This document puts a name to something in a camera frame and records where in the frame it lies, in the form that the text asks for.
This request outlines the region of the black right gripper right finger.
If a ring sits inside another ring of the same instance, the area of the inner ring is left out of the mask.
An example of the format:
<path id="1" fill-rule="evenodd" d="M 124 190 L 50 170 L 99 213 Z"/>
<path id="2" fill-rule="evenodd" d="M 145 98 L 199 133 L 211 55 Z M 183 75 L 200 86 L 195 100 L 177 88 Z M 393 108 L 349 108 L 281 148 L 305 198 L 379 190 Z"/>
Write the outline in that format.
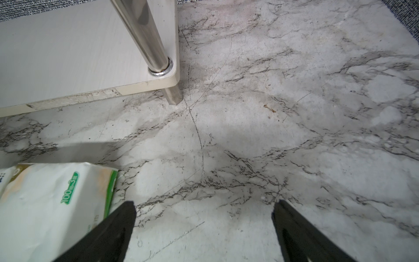
<path id="1" fill-rule="evenodd" d="M 271 218 L 284 261 L 354 261 L 286 201 L 275 203 Z"/>

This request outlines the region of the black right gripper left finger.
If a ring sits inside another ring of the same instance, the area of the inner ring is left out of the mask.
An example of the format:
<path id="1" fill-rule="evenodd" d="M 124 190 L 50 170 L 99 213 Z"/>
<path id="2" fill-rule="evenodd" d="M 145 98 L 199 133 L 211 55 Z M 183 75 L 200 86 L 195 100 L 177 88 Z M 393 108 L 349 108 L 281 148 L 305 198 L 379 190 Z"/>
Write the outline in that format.
<path id="1" fill-rule="evenodd" d="M 132 201 L 121 204 L 97 227 L 64 252 L 57 262 L 122 262 L 136 220 Z"/>

